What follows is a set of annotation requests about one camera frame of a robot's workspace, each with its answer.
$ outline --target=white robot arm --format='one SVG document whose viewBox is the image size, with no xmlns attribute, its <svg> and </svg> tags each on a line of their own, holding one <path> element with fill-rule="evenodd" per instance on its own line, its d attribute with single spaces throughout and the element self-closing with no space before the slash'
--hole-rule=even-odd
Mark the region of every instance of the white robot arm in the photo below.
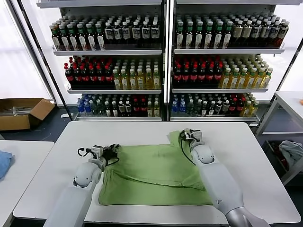
<svg viewBox="0 0 303 227">
<path fill-rule="evenodd" d="M 243 193 L 227 168 L 218 161 L 202 141 L 200 130 L 184 130 L 181 143 L 188 141 L 193 163 L 198 167 L 203 184 L 214 206 L 227 218 L 231 227 L 269 227 L 263 219 L 251 214 L 243 203 Z"/>
</svg>

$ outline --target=bottle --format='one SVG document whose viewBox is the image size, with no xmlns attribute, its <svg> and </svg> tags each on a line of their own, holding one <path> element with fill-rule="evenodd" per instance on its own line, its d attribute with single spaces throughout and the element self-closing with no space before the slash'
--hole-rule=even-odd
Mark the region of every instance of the bottle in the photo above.
<svg viewBox="0 0 303 227">
<path fill-rule="evenodd" d="M 136 76 L 134 74 L 134 69 L 130 69 L 130 83 L 131 83 L 131 89 L 136 90 L 138 88 L 138 82 L 136 80 Z"/>
<path fill-rule="evenodd" d="M 216 106 L 214 108 L 214 113 L 216 115 L 219 115 L 220 111 L 221 111 L 221 108 L 222 108 L 222 101 L 221 100 L 218 100 L 218 102 L 216 103 Z"/>
<path fill-rule="evenodd" d="M 138 76 L 137 76 L 137 81 L 138 81 L 138 89 L 139 90 L 144 90 L 144 76 L 142 74 L 142 69 L 137 69 Z"/>
<path fill-rule="evenodd" d="M 260 88 L 260 85 L 262 83 L 262 80 L 264 78 L 263 74 L 264 74 L 265 69 L 264 68 L 260 68 L 257 76 L 255 77 L 254 82 L 252 83 L 252 88 Z"/>
<path fill-rule="evenodd" d="M 138 25 L 138 22 L 134 21 L 134 26 L 133 26 L 133 39 L 136 44 L 139 44 L 141 40 L 141 28 Z"/>
<path fill-rule="evenodd" d="M 257 69 L 252 68 L 249 75 L 246 77 L 245 82 L 244 82 L 244 87 L 245 88 L 252 88 L 252 83 L 255 80 L 255 75 L 256 75 Z"/>
<path fill-rule="evenodd" d="M 107 43 L 113 44 L 113 42 L 114 42 L 113 27 L 110 25 L 109 22 L 106 22 L 105 25 L 106 25 L 106 28 L 104 30 L 105 30 L 105 37 L 106 37 Z"/>
<path fill-rule="evenodd" d="M 241 33 L 241 44 L 240 46 L 248 46 L 249 45 L 249 39 L 250 39 L 250 33 L 252 30 L 252 21 L 248 20 L 246 25 L 243 27 L 243 31 Z"/>
<path fill-rule="evenodd" d="M 197 31 L 196 31 L 196 41 L 195 41 L 195 48 L 199 49 L 201 46 L 201 42 L 202 42 L 202 27 L 203 27 L 203 22 L 202 21 L 198 21 L 197 23 Z"/>
<path fill-rule="evenodd" d="M 98 44 L 98 50 L 105 50 L 105 45 L 104 45 L 104 32 L 102 31 L 102 26 L 100 23 L 96 23 L 96 41 Z"/>
<path fill-rule="evenodd" d="M 114 83 L 115 83 L 116 90 L 122 90 L 122 86 L 121 86 L 122 81 L 121 81 L 121 78 L 120 78 L 117 70 L 113 70 L 113 77 L 114 77 Z"/>
<path fill-rule="evenodd" d="M 153 82 L 154 82 L 154 89 L 161 89 L 160 85 L 160 76 L 159 76 L 159 69 L 154 68 L 153 70 Z"/>
<path fill-rule="evenodd" d="M 242 89 L 243 88 L 246 77 L 247 77 L 247 68 L 242 68 L 241 74 L 240 74 L 240 76 L 238 78 L 238 81 L 236 83 L 236 88 L 237 89 Z"/>
<path fill-rule="evenodd" d="M 267 72 L 266 72 L 266 76 L 264 77 L 262 83 L 261 83 L 261 88 L 267 88 L 268 83 L 271 79 L 271 73 L 273 72 L 273 68 L 268 68 Z"/>
<path fill-rule="evenodd" d="M 117 106 L 116 106 L 116 102 L 112 101 L 112 107 L 113 107 L 113 115 L 114 117 L 118 117 L 118 110 L 117 110 Z"/>
<path fill-rule="evenodd" d="M 60 33 L 61 33 L 61 40 L 63 42 L 65 50 L 71 51 L 72 44 L 71 44 L 71 41 L 68 39 L 66 30 L 65 30 L 65 25 L 59 25 L 59 29 L 60 29 Z"/>
<path fill-rule="evenodd" d="M 183 22 L 178 22 L 178 31 L 176 33 L 177 49 L 182 48 L 183 44 Z"/>
<path fill-rule="evenodd" d="M 206 27 L 206 31 L 204 33 L 204 49 L 208 49 L 210 42 L 212 40 L 212 29 L 213 29 L 213 22 L 212 21 L 208 21 L 207 22 L 207 27 Z"/>
<path fill-rule="evenodd" d="M 245 107 L 242 109 L 242 111 L 240 112 L 240 117 L 248 117 L 249 115 L 249 111 L 250 111 L 250 106 L 251 106 L 251 101 L 248 100 L 246 102 Z"/>
<path fill-rule="evenodd" d="M 240 46 L 241 34 L 243 31 L 243 21 L 239 20 L 238 24 L 233 27 L 232 46 Z"/>
<path fill-rule="evenodd" d="M 228 109 L 230 114 L 235 114 L 236 105 L 237 105 L 237 98 L 233 98 L 230 102 Z"/>
<path fill-rule="evenodd" d="M 236 88 L 236 84 L 237 84 L 237 81 L 238 81 L 238 76 L 239 76 L 239 68 L 234 68 L 233 70 L 233 73 L 232 73 L 232 76 L 229 80 L 229 83 L 227 85 L 227 88 L 230 88 L 230 89 L 235 89 Z"/>
<path fill-rule="evenodd" d="M 222 106 L 222 115 L 226 116 L 229 110 L 229 100 L 226 100 L 225 102 L 223 102 L 223 106 Z"/>
<path fill-rule="evenodd" d="M 160 117 L 160 112 L 159 112 L 159 102 L 155 101 L 153 105 L 153 111 L 154 111 L 154 116 L 155 117 Z"/>
<path fill-rule="evenodd" d="M 210 107 L 209 107 L 209 111 L 208 111 L 208 116 L 211 117 L 214 114 L 214 108 L 215 108 L 215 104 L 216 102 L 213 100 L 211 101 Z"/>
<path fill-rule="evenodd" d="M 214 34 L 214 49 L 218 49 L 221 43 L 223 21 L 218 21 L 216 33 Z"/>
<path fill-rule="evenodd" d="M 188 21 L 187 29 L 185 32 L 185 40 L 184 40 L 185 41 L 184 46 L 186 49 L 191 48 L 191 43 L 192 43 L 192 39 L 193 39 L 193 25 L 194 25 L 194 22 Z"/>
<path fill-rule="evenodd" d="M 249 46 L 258 46 L 258 38 L 260 36 L 261 33 L 261 29 L 262 29 L 262 25 L 261 25 L 262 21 L 258 20 L 256 22 L 256 24 L 252 27 L 251 33 L 250 33 L 250 44 Z"/>
<path fill-rule="evenodd" d="M 285 35 L 289 30 L 288 25 L 289 25 L 289 21 L 286 21 L 284 24 L 281 25 L 279 33 L 277 35 L 277 39 L 275 40 L 275 47 L 280 47 L 281 46 L 281 44 L 282 44 L 282 42 L 285 38 Z"/>
<path fill-rule="evenodd" d="M 231 39 L 231 35 L 232 35 L 232 21 L 228 21 L 227 22 L 227 27 L 225 30 L 225 33 L 223 34 L 223 44 L 222 44 L 222 49 L 226 49 L 229 46 L 229 42 Z"/>
<path fill-rule="evenodd" d="M 221 87 L 223 89 L 227 88 L 227 85 L 229 84 L 230 74 L 231 74 L 231 69 L 226 68 L 225 72 L 224 72 L 224 76 L 221 78 L 219 87 Z"/>
<path fill-rule="evenodd" d="M 153 79 L 152 79 L 152 70 L 150 68 L 146 69 L 146 77 L 145 77 L 145 89 L 153 90 Z"/>
</svg>

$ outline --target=white table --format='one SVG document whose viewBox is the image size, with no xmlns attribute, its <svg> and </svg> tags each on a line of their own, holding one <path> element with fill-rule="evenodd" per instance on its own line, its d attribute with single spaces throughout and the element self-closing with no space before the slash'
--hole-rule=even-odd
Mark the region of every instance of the white table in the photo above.
<svg viewBox="0 0 303 227">
<path fill-rule="evenodd" d="M 0 179 L 0 227 L 10 226 L 12 212 L 54 142 L 0 140 L 0 150 L 12 153 L 14 163 Z"/>
<path fill-rule="evenodd" d="M 60 193 L 86 161 L 79 147 L 169 143 L 166 135 L 184 128 L 201 129 L 218 159 L 244 193 L 250 212 L 269 223 L 300 222 L 301 217 L 263 150 L 243 122 L 70 122 L 14 210 L 19 218 L 47 219 Z M 101 206 L 99 183 L 85 222 L 173 225 L 226 225 L 213 206 Z"/>
<path fill-rule="evenodd" d="M 257 136 L 265 134 L 264 130 L 268 126 L 270 119 L 273 117 L 275 111 L 279 106 L 283 107 L 296 122 L 303 127 L 303 105 L 300 104 L 300 100 L 303 99 L 303 92 L 297 91 L 277 91 L 275 93 L 276 99 L 273 101 L 270 109 L 267 111 L 264 119 L 257 130 Z M 300 171 L 303 170 L 303 158 L 301 158 L 290 170 L 281 177 L 281 181 L 284 185 L 290 182 Z"/>
</svg>

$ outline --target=table leg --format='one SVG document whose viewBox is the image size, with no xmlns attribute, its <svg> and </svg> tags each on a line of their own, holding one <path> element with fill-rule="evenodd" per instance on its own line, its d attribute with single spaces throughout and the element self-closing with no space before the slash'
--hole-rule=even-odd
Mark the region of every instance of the table leg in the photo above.
<svg viewBox="0 0 303 227">
<path fill-rule="evenodd" d="M 277 98 L 275 98 L 275 100 L 273 101 L 271 107 L 269 108 L 269 110 L 267 111 L 267 113 L 265 114 L 257 132 L 256 132 L 256 136 L 262 135 L 265 128 L 267 127 L 270 119 L 272 118 L 272 116 L 274 115 L 275 111 L 277 110 L 277 108 L 279 107 L 279 103 L 277 101 Z"/>
</svg>

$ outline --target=floor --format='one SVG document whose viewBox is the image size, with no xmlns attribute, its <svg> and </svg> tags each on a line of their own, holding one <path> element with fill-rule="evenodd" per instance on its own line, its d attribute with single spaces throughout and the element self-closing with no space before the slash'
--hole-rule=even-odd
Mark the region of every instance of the floor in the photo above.
<svg viewBox="0 0 303 227">
<path fill-rule="evenodd" d="M 67 123 L 70 121 L 69 118 L 61 118 L 61 115 L 66 113 L 64 109 L 54 109 L 47 118 L 38 126 L 32 130 L 22 131 L 6 131 L 0 132 L 1 136 L 5 140 L 35 140 L 35 141 L 53 141 L 56 142 L 61 132 L 64 130 Z M 293 119 L 283 110 L 279 109 L 272 121 L 268 125 L 266 131 L 303 131 Z M 266 140 L 293 140 L 296 142 L 303 143 L 303 136 L 296 135 L 265 135 L 258 137 L 260 145 Z M 303 186 L 297 186 L 297 178 L 294 178 L 286 187 L 290 197 L 292 198 L 295 206 L 297 207 L 301 216 L 303 216 Z M 14 219 L 11 227 L 42 227 L 44 221 L 39 220 L 25 220 L 25 219 Z M 102 224 L 104 227 L 113 226 L 116 224 Z M 86 227 L 97 227 L 101 224 L 85 224 Z M 275 227 L 303 227 L 303 221 L 294 224 L 275 224 Z"/>
</svg>

